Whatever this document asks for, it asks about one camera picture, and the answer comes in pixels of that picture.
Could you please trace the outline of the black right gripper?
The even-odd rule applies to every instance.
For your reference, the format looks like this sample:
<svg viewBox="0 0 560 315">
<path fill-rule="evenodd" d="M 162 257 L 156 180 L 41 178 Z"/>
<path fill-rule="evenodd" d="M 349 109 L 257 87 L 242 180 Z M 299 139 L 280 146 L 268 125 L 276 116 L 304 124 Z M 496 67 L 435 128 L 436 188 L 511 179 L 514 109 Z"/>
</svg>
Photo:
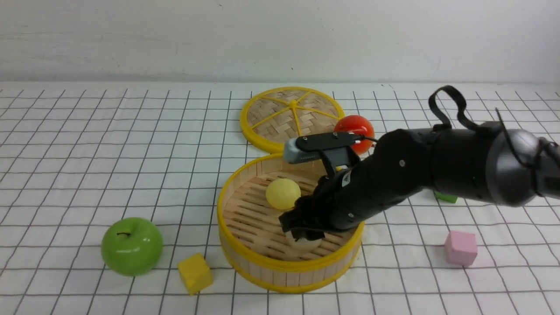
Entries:
<svg viewBox="0 0 560 315">
<path fill-rule="evenodd" d="M 295 241 L 316 241 L 342 232 L 398 205 L 423 187 L 423 160 L 372 155 L 324 184 L 313 197 L 300 197 L 280 226 Z"/>
</svg>

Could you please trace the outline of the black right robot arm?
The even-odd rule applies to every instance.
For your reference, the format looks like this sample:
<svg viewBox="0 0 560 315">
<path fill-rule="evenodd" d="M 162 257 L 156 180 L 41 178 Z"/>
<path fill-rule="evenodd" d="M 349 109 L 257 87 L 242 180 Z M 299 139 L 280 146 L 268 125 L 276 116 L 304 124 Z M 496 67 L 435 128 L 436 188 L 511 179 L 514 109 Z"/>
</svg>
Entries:
<svg viewBox="0 0 560 315">
<path fill-rule="evenodd" d="M 504 122 L 476 124 L 464 112 L 466 100 L 453 86 L 439 88 L 458 108 L 454 129 L 436 104 L 440 120 L 432 128 L 396 129 L 374 140 L 374 152 L 361 159 L 352 146 L 365 135 L 330 132 L 292 138 L 283 159 L 289 164 L 321 160 L 326 174 L 308 196 L 279 217 L 294 240 L 316 241 L 326 233 L 344 233 L 430 189 L 492 205 L 520 207 L 536 196 L 559 199 L 559 146 Z"/>
</svg>

